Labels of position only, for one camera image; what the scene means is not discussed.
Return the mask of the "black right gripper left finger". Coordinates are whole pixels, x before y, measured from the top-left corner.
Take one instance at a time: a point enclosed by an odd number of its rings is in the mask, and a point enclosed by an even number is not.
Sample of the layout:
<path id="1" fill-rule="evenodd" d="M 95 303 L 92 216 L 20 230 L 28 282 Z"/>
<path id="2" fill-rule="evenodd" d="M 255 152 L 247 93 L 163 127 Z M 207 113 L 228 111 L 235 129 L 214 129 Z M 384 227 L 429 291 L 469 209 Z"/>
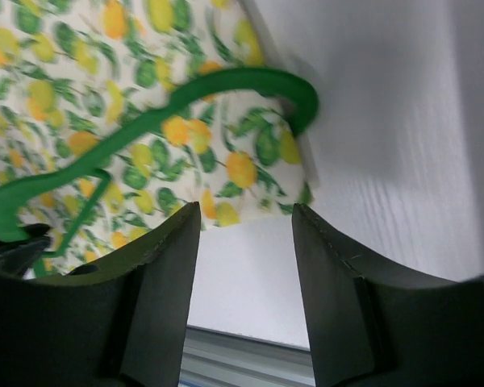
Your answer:
<path id="1" fill-rule="evenodd" d="M 191 202 L 159 227 L 69 275 L 89 285 L 119 286 L 100 373 L 126 386 L 175 386 L 201 228 Z"/>

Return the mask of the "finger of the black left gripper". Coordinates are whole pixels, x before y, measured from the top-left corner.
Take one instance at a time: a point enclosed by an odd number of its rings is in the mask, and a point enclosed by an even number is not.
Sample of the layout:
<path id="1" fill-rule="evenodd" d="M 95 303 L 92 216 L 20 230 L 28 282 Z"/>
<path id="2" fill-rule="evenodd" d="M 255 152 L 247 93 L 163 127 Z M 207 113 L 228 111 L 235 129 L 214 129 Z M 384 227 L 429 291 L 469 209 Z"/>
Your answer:
<path id="1" fill-rule="evenodd" d="M 0 241 L 0 271 L 14 277 L 23 277 L 51 244 L 49 225 L 37 223 L 23 229 L 27 239 L 9 243 Z"/>

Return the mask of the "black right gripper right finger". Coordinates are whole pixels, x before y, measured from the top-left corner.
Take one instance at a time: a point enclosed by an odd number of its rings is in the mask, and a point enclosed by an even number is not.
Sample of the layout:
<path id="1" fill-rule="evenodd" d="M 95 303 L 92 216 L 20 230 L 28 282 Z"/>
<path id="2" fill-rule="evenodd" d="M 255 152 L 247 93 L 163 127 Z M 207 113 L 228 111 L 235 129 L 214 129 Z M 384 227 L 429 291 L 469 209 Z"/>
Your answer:
<path id="1" fill-rule="evenodd" d="M 445 279 L 398 264 L 295 205 L 294 250 L 318 386 L 456 386 L 437 317 Z"/>

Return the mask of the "green clothes hanger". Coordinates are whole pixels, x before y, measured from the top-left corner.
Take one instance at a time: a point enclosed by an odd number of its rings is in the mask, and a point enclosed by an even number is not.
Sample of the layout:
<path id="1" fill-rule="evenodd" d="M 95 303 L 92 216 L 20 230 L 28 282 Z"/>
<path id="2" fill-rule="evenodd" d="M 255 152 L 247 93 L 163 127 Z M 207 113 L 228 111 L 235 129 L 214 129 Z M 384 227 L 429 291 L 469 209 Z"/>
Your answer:
<path id="1" fill-rule="evenodd" d="M 296 139 L 319 97 L 294 74 L 219 68 L 171 90 L 0 72 L 0 241 L 49 225 L 38 277 L 95 261 L 189 202 L 203 229 L 289 215 L 313 196 Z"/>

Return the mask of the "lemon print skirt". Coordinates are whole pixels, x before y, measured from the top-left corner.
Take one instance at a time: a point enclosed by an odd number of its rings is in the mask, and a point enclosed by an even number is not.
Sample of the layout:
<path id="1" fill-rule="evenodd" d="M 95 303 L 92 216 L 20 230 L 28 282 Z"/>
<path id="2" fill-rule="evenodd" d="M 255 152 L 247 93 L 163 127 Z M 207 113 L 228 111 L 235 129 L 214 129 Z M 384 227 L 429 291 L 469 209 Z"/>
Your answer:
<path id="1" fill-rule="evenodd" d="M 19 200 L 0 269 L 65 274 L 198 202 L 202 229 L 289 215 L 313 196 L 297 136 L 318 100 L 270 72 L 240 1 L 0 1 L 5 185 L 102 159 Z"/>

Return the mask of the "aluminium mounting rail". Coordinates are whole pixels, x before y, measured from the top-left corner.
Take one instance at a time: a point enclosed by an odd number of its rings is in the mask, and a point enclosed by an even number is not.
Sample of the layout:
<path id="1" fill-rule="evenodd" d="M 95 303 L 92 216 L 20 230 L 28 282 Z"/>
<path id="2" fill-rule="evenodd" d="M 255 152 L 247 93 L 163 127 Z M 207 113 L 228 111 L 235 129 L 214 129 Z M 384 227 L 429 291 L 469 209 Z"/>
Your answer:
<path id="1" fill-rule="evenodd" d="M 188 327 L 180 386 L 314 386 L 301 348 Z"/>

